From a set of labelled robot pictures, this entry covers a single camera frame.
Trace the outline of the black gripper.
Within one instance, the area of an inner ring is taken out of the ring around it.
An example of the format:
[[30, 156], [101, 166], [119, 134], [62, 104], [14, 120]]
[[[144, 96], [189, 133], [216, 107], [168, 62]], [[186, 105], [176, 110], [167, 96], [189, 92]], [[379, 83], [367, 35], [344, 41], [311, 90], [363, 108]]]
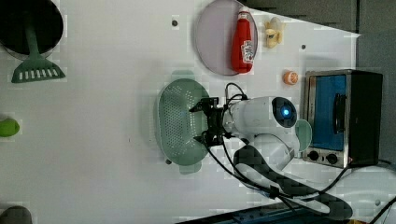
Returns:
[[207, 120], [207, 130], [203, 131], [200, 136], [194, 136], [193, 139], [205, 147], [220, 146], [223, 138], [231, 138], [230, 132], [227, 132], [223, 126], [225, 112], [229, 108], [227, 105], [218, 107], [219, 98], [203, 98], [190, 109], [191, 113], [204, 111]]

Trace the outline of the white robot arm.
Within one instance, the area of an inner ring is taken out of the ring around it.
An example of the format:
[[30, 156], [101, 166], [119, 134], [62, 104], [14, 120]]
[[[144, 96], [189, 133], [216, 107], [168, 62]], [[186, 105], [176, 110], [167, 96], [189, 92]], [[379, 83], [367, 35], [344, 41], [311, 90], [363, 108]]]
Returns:
[[190, 108], [205, 114], [207, 129], [195, 140], [210, 150], [223, 146], [226, 138], [236, 137], [245, 145], [229, 154], [230, 175], [245, 186], [261, 191], [271, 199], [296, 203], [333, 220], [352, 217], [351, 206], [331, 193], [336, 183], [320, 185], [288, 174], [284, 168], [301, 147], [295, 127], [294, 104], [283, 97], [243, 97], [217, 106], [215, 97], [203, 98]]

